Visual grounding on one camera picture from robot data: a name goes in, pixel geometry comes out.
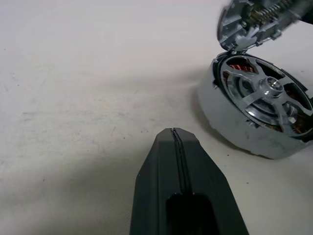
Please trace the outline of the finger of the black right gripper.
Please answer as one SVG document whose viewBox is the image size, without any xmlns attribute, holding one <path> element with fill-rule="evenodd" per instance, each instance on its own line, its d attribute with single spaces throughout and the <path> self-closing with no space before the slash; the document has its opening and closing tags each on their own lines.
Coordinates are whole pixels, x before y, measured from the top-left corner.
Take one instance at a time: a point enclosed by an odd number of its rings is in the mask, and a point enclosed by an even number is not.
<svg viewBox="0 0 313 235">
<path fill-rule="evenodd" d="M 310 10 L 304 14 L 300 21 L 313 25 L 313 10 Z"/>
</svg>

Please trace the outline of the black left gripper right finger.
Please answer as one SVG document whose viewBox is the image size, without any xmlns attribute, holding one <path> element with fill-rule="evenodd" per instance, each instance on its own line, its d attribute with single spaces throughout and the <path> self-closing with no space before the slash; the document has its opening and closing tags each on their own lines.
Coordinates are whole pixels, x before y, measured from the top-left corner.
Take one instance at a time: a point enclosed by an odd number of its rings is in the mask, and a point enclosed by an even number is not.
<svg viewBox="0 0 313 235">
<path fill-rule="evenodd" d="M 187 235 L 249 235 L 230 185 L 194 134 L 174 129 L 188 192 Z"/>
</svg>

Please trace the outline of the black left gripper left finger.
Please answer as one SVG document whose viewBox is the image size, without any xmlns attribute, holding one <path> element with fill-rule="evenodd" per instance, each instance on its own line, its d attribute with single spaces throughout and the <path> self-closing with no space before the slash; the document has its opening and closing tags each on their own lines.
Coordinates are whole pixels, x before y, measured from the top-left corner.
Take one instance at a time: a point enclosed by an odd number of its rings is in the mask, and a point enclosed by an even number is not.
<svg viewBox="0 0 313 235">
<path fill-rule="evenodd" d="M 180 131 L 158 133 L 137 174 L 129 235 L 168 234 L 168 201 L 184 189 Z"/>
</svg>

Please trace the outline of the silver hinged motor lid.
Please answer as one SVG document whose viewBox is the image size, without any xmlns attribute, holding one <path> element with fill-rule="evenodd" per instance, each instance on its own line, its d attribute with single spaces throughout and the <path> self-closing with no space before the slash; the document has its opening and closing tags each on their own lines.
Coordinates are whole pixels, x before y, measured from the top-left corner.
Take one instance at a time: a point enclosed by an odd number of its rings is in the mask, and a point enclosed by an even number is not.
<svg viewBox="0 0 313 235">
<path fill-rule="evenodd" d="M 313 0 L 232 0 L 217 26 L 217 39 L 230 53 L 276 40 L 313 9 Z"/>
</svg>

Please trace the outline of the grey motor housing copper windings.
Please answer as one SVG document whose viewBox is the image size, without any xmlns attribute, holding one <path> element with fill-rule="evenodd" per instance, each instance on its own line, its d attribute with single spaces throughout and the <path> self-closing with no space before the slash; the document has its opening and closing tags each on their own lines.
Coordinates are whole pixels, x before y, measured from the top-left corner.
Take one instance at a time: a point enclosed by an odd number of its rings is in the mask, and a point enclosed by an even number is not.
<svg viewBox="0 0 313 235">
<path fill-rule="evenodd" d="M 212 61 L 198 89 L 199 104 L 210 126 L 236 147 L 269 159 L 286 158 L 313 145 L 313 139 L 305 142 L 257 127 L 231 104 L 215 80 L 217 60 L 226 55 L 233 54 L 219 54 Z M 313 100 L 313 91 L 307 89 L 306 94 Z"/>
</svg>

